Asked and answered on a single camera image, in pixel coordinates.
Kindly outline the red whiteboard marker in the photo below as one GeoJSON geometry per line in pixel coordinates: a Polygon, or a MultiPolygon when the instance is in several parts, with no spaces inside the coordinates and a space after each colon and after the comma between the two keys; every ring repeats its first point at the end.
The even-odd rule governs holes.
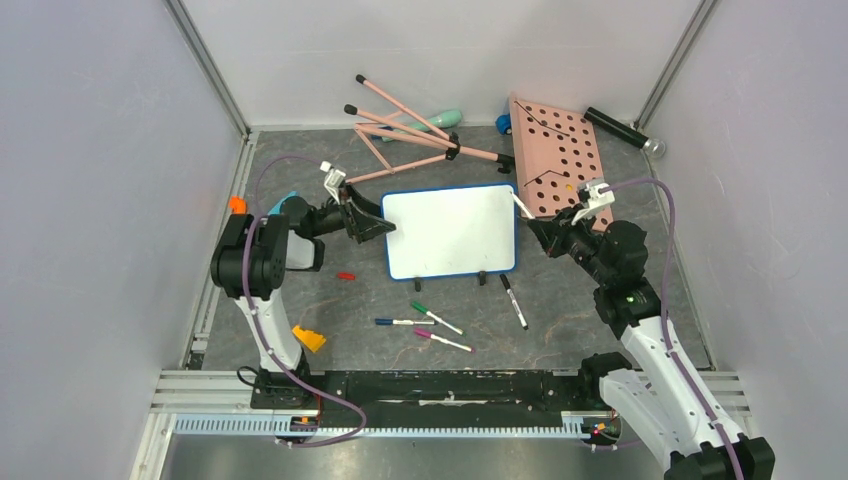
{"type": "Polygon", "coordinates": [[[534,220],[536,216],[530,211],[526,204],[519,198],[516,193],[511,194],[512,200],[519,210],[520,217],[524,220],[534,220]]]}

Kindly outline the orange clip left edge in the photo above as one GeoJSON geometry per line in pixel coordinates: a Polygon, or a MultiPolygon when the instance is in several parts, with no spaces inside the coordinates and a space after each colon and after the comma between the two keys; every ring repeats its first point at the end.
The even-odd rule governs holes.
{"type": "Polygon", "coordinates": [[[234,215],[243,215],[248,213],[248,205],[245,199],[239,196],[231,196],[228,201],[230,212],[234,215]]]}

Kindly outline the pink whiteboard marker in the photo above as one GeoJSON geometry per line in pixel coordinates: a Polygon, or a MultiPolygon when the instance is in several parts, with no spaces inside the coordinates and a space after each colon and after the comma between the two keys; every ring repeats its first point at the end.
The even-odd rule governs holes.
{"type": "Polygon", "coordinates": [[[420,336],[420,337],[422,337],[422,338],[427,338],[427,339],[430,339],[430,340],[433,340],[433,341],[436,341],[436,342],[439,342],[439,343],[442,343],[442,344],[445,344],[445,345],[451,346],[451,347],[453,347],[453,348],[456,348],[456,349],[459,349],[459,350],[463,350],[463,351],[465,351],[465,352],[469,352],[469,353],[475,353],[475,352],[476,352],[476,350],[475,350],[473,347],[471,347],[471,346],[468,346],[468,345],[465,345],[465,344],[461,344],[461,343],[458,343],[458,342],[455,342],[455,341],[449,340],[449,339],[447,339],[447,338],[444,338],[444,337],[442,337],[442,336],[439,336],[439,335],[437,335],[437,334],[435,334],[435,333],[433,333],[433,332],[431,332],[431,331],[429,331],[429,330],[426,330],[426,329],[422,329],[422,328],[415,328],[415,329],[414,329],[414,333],[415,333],[417,336],[420,336]]]}

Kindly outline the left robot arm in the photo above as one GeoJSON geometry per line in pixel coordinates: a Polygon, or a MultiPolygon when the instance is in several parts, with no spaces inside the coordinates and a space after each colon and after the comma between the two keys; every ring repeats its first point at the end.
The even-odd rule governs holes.
{"type": "Polygon", "coordinates": [[[326,234],[343,231],[363,243],[395,229],[379,205],[350,185],[319,207],[290,195],[266,216],[230,215],[213,252],[210,275],[247,319],[260,354],[248,383],[252,407],[299,408],[322,397],[283,304],[286,274],[319,271],[326,234]]]}

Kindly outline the small blue toy car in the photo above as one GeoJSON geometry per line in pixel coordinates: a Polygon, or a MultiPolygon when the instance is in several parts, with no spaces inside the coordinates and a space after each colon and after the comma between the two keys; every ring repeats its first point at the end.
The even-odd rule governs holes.
{"type": "Polygon", "coordinates": [[[495,127],[501,135],[512,134],[512,122],[509,114],[502,114],[495,120],[495,127]]]}

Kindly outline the blue whiteboard marker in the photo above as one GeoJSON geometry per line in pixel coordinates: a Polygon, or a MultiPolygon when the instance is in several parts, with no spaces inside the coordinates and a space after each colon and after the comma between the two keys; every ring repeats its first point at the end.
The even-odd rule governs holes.
{"type": "Polygon", "coordinates": [[[375,318],[374,322],[378,326],[431,326],[435,325],[434,320],[413,320],[413,319],[391,319],[391,318],[375,318]]]}

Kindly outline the black flashlight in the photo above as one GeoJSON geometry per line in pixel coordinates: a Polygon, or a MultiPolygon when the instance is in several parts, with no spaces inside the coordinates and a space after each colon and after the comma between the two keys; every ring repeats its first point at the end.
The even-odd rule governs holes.
{"type": "Polygon", "coordinates": [[[666,152],[666,145],[663,141],[649,137],[593,107],[586,109],[584,118],[619,140],[638,148],[649,158],[661,158],[666,152]]]}

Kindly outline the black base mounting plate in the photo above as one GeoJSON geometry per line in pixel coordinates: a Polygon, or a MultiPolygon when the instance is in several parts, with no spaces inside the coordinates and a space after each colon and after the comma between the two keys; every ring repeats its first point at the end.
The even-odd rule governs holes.
{"type": "Polygon", "coordinates": [[[297,385],[260,371],[256,410],[318,413],[325,428],[461,429],[558,427],[562,416],[607,418],[611,409],[574,372],[428,370],[312,372],[297,385]]]}

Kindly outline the yellow orange wedge block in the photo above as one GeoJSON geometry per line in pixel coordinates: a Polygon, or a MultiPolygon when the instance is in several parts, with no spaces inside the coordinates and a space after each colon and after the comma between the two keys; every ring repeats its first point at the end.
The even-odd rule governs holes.
{"type": "Polygon", "coordinates": [[[312,353],[319,352],[327,342],[324,335],[313,330],[304,329],[300,325],[295,325],[292,328],[292,333],[295,338],[312,353]]]}

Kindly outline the blue framed whiteboard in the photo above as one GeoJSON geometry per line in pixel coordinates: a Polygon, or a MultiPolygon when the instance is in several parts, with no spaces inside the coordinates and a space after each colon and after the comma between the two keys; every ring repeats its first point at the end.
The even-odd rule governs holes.
{"type": "Polygon", "coordinates": [[[393,191],[382,196],[387,271],[394,281],[505,273],[518,263],[510,183],[393,191]]]}

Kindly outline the blue toy marker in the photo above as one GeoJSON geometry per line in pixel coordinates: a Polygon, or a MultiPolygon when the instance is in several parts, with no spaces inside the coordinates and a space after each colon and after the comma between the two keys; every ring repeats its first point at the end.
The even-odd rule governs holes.
{"type": "Polygon", "coordinates": [[[283,198],[281,198],[281,199],[280,199],[280,200],[279,200],[279,201],[278,201],[278,202],[277,202],[277,203],[276,203],[276,204],[275,204],[275,205],[274,205],[274,206],[273,206],[273,207],[272,207],[272,208],[268,211],[268,215],[280,215],[280,214],[281,214],[281,212],[282,212],[282,207],[283,207],[283,205],[285,204],[285,202],[286,202],[287,200],[289,200],[289,199],[291,199],[291,198],[293,198],[293,197],[297,197],[297,196],[298,196],[298,192],[297,192],[297,191],[291,191],[291,192],[289,192],[286,196],[284,196],[283,198]]]}

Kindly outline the black whiteboard marker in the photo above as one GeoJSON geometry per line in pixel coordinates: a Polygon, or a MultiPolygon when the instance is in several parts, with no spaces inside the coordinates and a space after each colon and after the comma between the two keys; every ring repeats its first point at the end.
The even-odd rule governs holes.
{"type": "Polygon", "coordinates": [[[520,307],[520,305],[517,301],[517,297],[515,296],[514,290],[511,286],[511,283],[510,283],[507,275],[504,274],[504,273],[501,273],[499,275],[499,279],[500,279],[500,281],[501,281],[501,283],[502,283],[502,285],[503,285],[503,287],[504,287],[504,289],[505,289],[505,291],[506,291],[506,293],[507,293],[507,295],[510,299],[510,303],[511,303],[512,308],[513,308],[513,310],[514,310],[514,312],[515,312],[515,314],[516,314],[516,316],[519,320],[521,328],[523,330],[527,331],[529,329],[529,324],[528,324],[526,317],[525,317],[525,315],[524,315],[524,313],[523,313],[523,311],[522,311],[522,309],[521,309],[521,307],[520,307]]]}

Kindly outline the pink folding stand legs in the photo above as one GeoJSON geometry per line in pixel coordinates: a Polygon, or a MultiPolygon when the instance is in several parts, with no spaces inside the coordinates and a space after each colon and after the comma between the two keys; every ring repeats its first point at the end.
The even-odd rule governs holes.
{"type": "Polygon", "coordinates": [[[365,75],[361,73],[356,74],[355,81],[387,101],[396,110],[388,115],[377,115],[352,104],[346,104],[344,106],[344,112],[346,114],[364,119],[364,122],[354,124],[353,131],[382,166],[381,170],[373,173],[349,177],[348,182],[350,184],[393,176],[442,161],[454,161],[460,156],[489,161],[497,166],[497,171],[501,174],[509,174],[514,171],[516,167],[514,156],[465,146],[462,144],[458,134],[448,133],[443,128],[425,119],[397,98],[384,91],[365,75]],[[373,143],[372,136],[386,137],[398,142],[429,147],[437,150],[439,154],[403,165],[392,165],[373,143]]]}

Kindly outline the pink perforated board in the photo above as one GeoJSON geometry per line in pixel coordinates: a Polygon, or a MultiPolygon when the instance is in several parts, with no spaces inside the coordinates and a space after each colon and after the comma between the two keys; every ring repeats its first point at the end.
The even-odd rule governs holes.
{"type": "Polygon", "coordinates": [[[578,187],[604,176],[592,124],[575,111],[509,97],[518,195],[537,218],[579,203],[578,187]]]}

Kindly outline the mint green toy bottle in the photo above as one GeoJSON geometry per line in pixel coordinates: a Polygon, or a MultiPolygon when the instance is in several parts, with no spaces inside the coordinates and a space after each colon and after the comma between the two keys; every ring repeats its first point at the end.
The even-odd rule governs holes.
{"type": "MultiPolygon", "coordinates": [[[[444,129],[450,129],[450,128],[453,128],[453,127],[459,125],[462,122],[462,120],[463,120],[463,115],[462,115],[461,111],[457,110],[457,109],[453,109],[453,110],[444,111],[439,115],[430,117],[429,119],[427,119],[427,122],[429,122],[429,124],[432,125],[432,126],[435,126],[435,127],[438,127],[441,130],[444,130],[444,129]]],[[[418,131],[422,131],[422,132],[432,131],[432,128],[430,126],[428,126],[426,123],[423,123],[423,122],[420,122],[420,121],[405,123],[404,125],[412,128],[414,130],[418,130],[418,131]]],[[[387,130],[387,131],[393,131],[393,132],[396,132],[396,133],[399,133],[399,134],[407,134],[408,133],[408,132],[405,132],[403,130],[395,129],[395,128],[392,128],[392,127],[389,127],[389,126],[381,127],[381,129],[387,130]]],[[[390,138],[390,137],[387,137],[387,136],[378,137],[376,135],[372,135],[372,139],[377,139],[377,138],[381,139],[383,142],[386,142],[386,143],[392,142],[394,140],[393,138],[390,138]]]]}

